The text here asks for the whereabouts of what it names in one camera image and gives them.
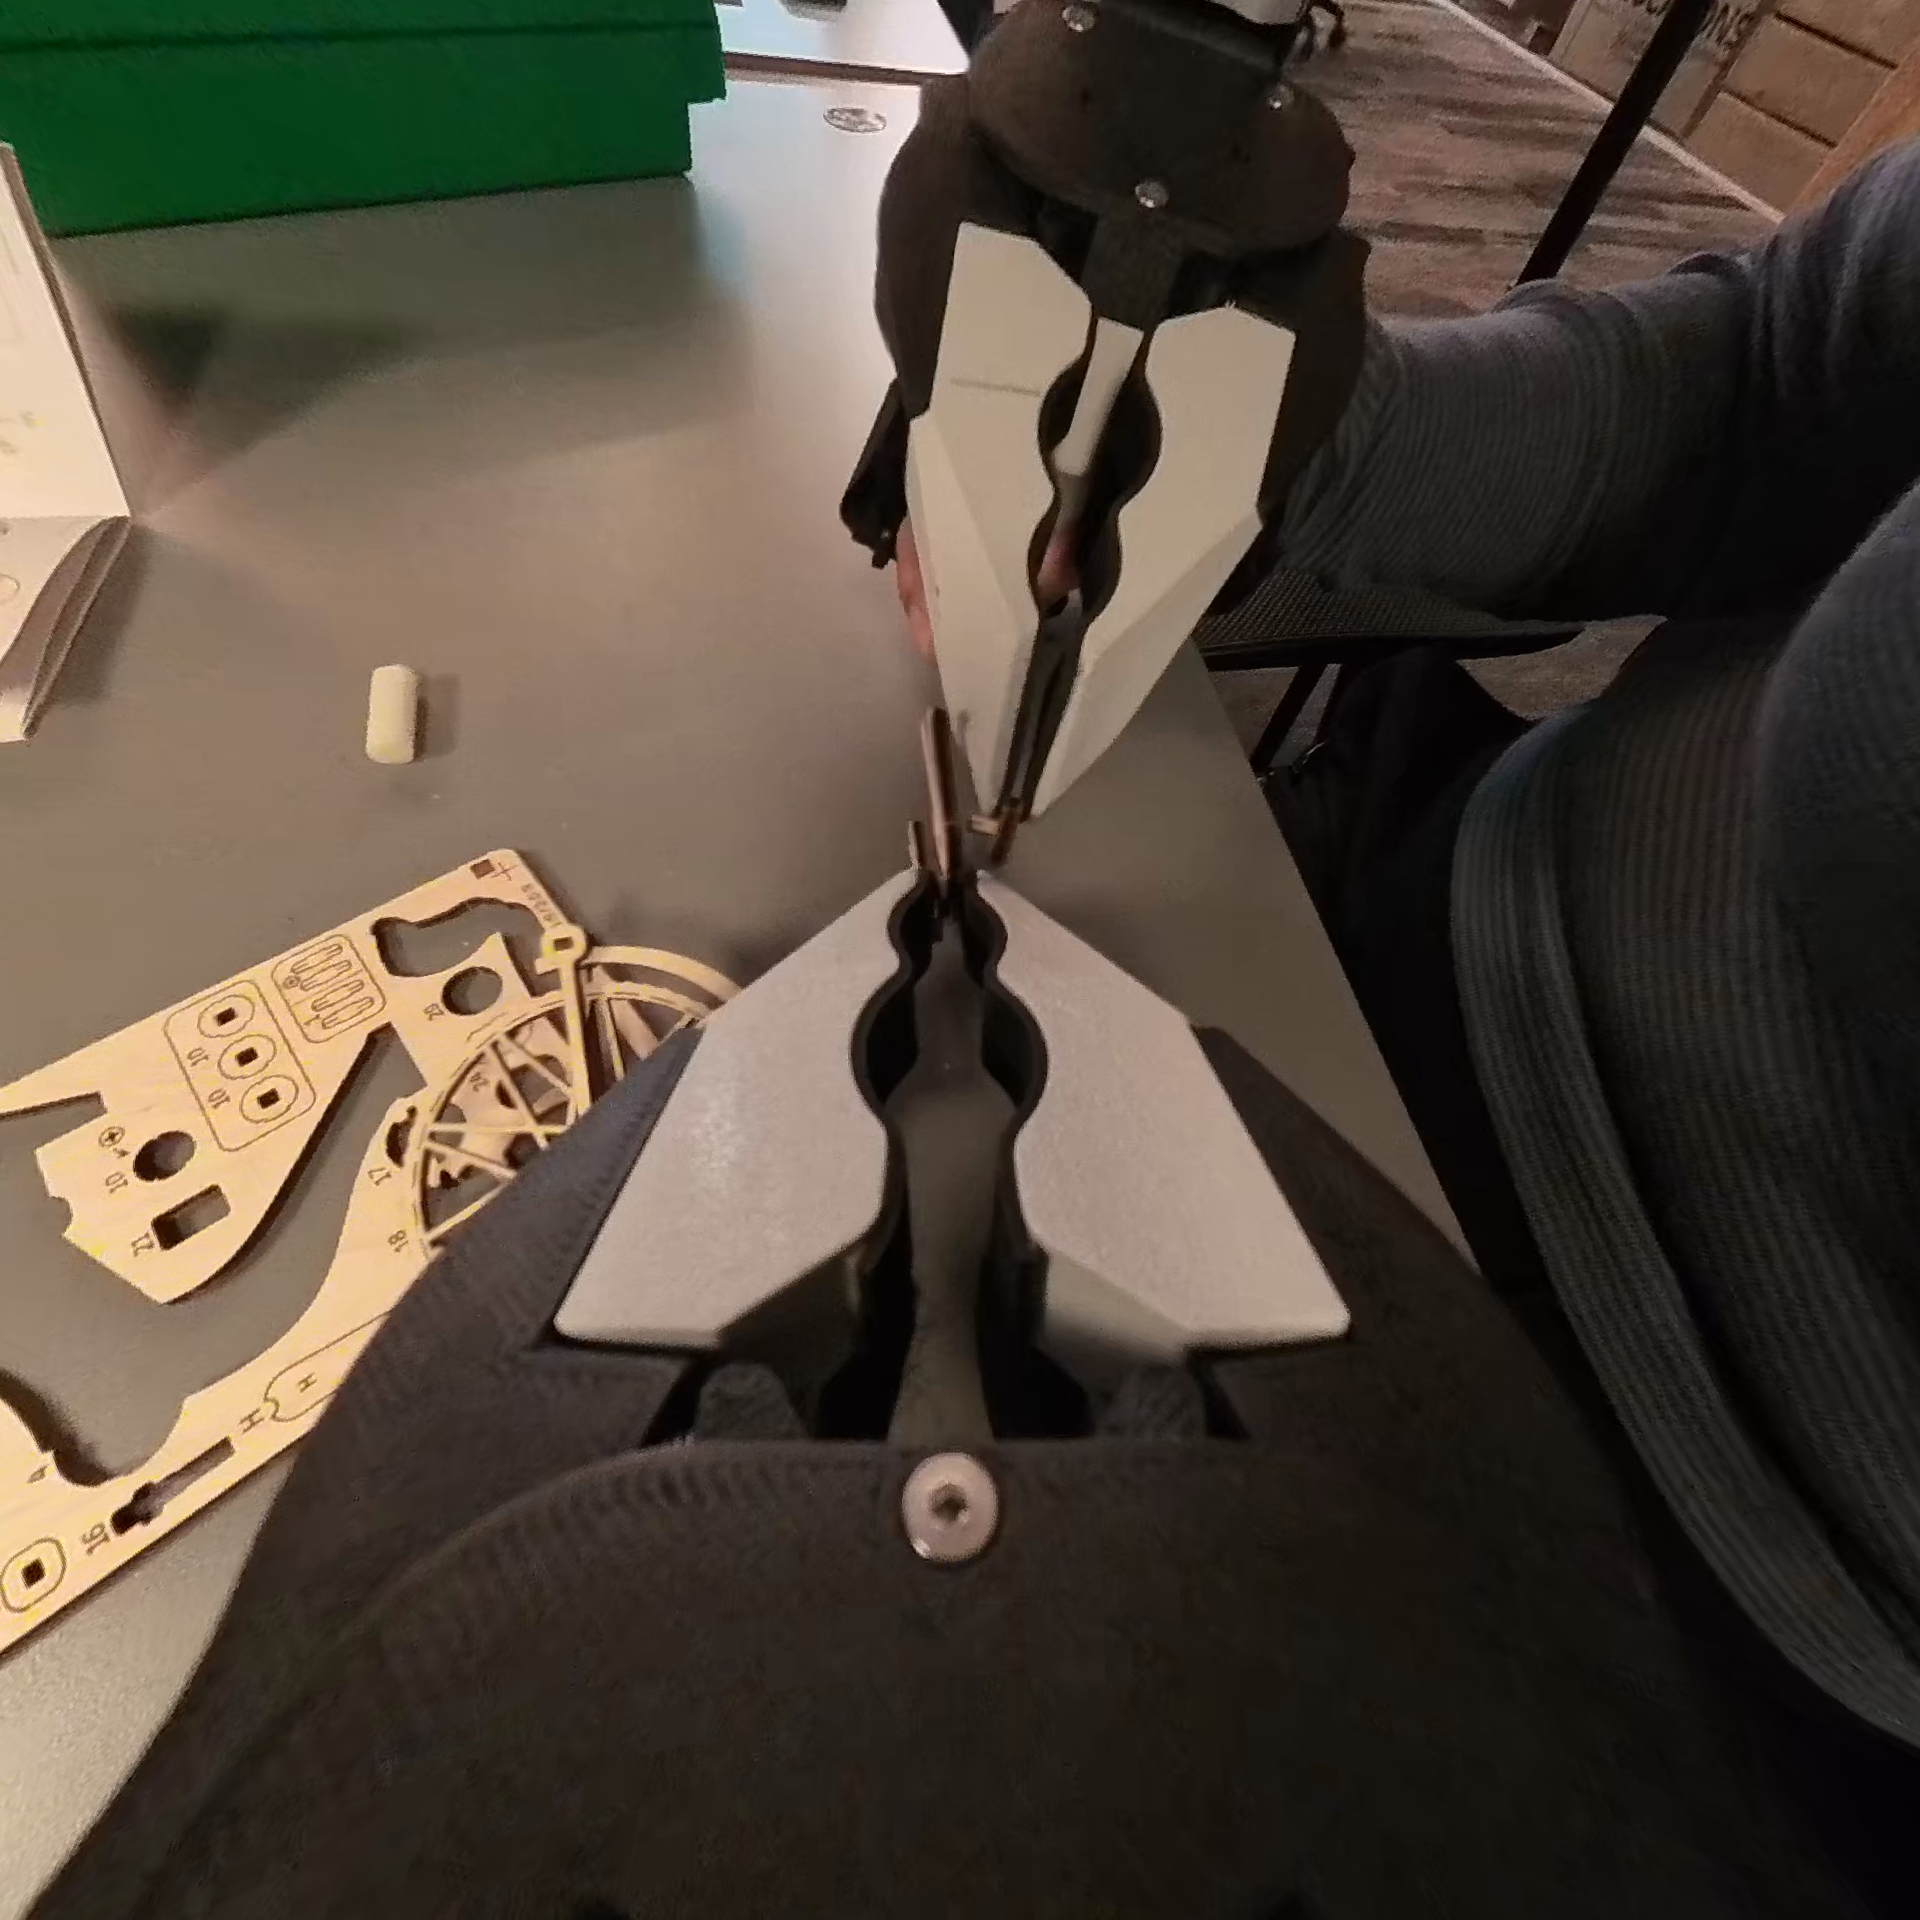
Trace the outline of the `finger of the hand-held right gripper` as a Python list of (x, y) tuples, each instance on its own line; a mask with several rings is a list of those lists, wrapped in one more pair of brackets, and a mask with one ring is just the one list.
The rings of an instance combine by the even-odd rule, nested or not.
[(1048, 452), (1055, 520), (1048, 545), (1087, 523), (1096, 452), (1119, 395), (1141, 374), (1157, 451), (1142, 480), (1095, 534), (1078, 566), (1093, 592), (1070, 667), (1039, 709), (1018, 809), (1035, 819), (1131, 724), (1200, 616), (1259, 533), (1259, 486), (1296, 336), (1231, 305), (1142, 331), (1093, 323), (1087, 365)]
[(947, 710), (986, 803), (1018, 793), (1018, 726), (1039, 634), (1030, 564), (1055, 486), (1046, 398), (1087, 348), (1091, 302), (1028, 235), (960, 224), (904, 499)]

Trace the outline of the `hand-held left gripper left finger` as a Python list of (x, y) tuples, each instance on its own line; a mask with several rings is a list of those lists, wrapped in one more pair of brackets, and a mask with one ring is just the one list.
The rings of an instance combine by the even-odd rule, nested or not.
[(687, 1064), (567, 1290), (576, 1341), (730, 1341), (882, 1218), (890, 1133), (858, 1024), (904, 979), (908, 869), (732, 997)]

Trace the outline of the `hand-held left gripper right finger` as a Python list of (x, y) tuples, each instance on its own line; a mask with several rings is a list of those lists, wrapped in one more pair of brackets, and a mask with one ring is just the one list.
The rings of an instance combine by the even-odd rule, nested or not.
[(1039, 1346), (1304, 1346), (1354, 1317), (1187, 1016), (998, 880), (995, 1012), (1038, 1050), (1013, 1132)]

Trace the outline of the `small slim wooden model part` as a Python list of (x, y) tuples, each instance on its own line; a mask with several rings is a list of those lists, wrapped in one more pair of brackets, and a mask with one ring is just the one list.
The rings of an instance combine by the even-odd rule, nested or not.
[(957, 805), (954, 726), (940, 704), (925, 709), (919, 723), (919, 753), (925, 781), (925, 805), (908, 825), (911, 865), (947, 904), (965, 878), (965, 820)]

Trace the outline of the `person's right forearm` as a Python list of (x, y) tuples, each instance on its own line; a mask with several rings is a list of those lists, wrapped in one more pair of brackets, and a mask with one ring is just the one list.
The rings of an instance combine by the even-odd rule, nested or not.
[(1918, 152), (1765, 242), (1370, 326), (1275, 557), (1512, 619), (1916, 617)]

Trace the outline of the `wooden spoked wheel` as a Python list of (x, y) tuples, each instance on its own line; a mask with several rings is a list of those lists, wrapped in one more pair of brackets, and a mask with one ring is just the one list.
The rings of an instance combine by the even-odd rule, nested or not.
[(398, 1106), (378, 1166), (390, 1173), (388, 1251), (430, 1260), (634, 1067), (736, 994), (683, 954), (590, 945), (576, 925), (544, 938), (540, 965), (534, 993), (480, 1016), (438, 1083)]

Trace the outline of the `black office chair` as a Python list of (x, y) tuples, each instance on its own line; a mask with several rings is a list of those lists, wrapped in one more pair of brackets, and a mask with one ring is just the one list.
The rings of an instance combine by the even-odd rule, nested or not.
[(1342, 592), (1308, 571), (1278, 570), (1235, 609), (1202, 616), (1194, 641), (1219, 676), (1292, 673), (1248, 750), (1264, 781), (1318, 688), (1334, 691), (1355, 662), (1428, 648), (1460, 661), (1534, 656), (1582, 632), (1579, 619), (1508, 619), (1418, 592)]

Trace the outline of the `black stand leg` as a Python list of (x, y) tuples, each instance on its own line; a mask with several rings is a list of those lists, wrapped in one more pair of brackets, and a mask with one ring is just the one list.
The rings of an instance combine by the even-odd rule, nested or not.
[(1608, 5), (1621, 16), (1647, 20), (1643, 45), (1635, 53), (1613, 102), (1599, 121), (1547, 227), (1520, 265), (1512, 286), (1550, 281), (1570, 264), (1603, 198), (1613, 188), (1632, 149), (1647, 132), (1652, 114), (1683, 61), (1704, 33), (1711, 3)]

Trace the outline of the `wooden part sheet with holes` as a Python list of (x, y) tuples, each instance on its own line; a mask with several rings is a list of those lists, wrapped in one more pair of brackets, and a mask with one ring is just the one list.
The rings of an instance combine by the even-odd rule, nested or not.
[(312, 1301), (186, 1397), (144, 1465), (83, 1481), (4, 1410), (4, 1650), (312, 1428), (434, 1257), (381, 1241), (388, 1125), (440, 1082), (480, 1016), (538, 989), (542, 941), (563, 925), (534, 870), (498, 849), (4, 1088), (6, 1117), (101, 1105), (37, 1149), (40, 1184), (87, 1260), (179, 1306), (262, 1234), (378, 1040), (422, 1082), (374, 1128)]

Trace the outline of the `person's ribbed sweater torso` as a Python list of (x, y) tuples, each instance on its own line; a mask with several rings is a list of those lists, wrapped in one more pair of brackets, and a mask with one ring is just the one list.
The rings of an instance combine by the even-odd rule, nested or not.
[(1475, 789), (1472, 1064), (1701, 1562), (1916, 1752), (1916, 489), (1803, 616), (1647, 641)]

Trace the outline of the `stacked cardboard boxes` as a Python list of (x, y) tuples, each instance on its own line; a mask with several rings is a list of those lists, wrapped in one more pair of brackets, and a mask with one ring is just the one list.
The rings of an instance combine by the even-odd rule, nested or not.
[(1791, 208), (1916, 48), (1916, 3), (1710, 5), (1651, 124)]

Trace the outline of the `green box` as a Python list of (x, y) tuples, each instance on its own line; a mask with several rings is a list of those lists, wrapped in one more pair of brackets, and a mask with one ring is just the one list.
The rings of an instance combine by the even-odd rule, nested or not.
[(680, 176), (714, 3), (4, 3), (48, 234)]

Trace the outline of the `folded paper booklet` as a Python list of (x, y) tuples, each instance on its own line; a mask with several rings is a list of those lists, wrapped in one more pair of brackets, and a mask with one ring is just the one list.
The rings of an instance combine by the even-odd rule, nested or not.
[(3, 741), (31, 734), (96, 595), (119, 561), (127, 514), (3, 521)]

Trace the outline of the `white paper sheet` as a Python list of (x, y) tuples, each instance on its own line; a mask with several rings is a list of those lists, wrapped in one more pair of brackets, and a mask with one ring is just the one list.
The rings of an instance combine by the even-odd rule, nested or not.
[(10, 144), (3, 146), (3, 514), (127, 517), (56, 265)]

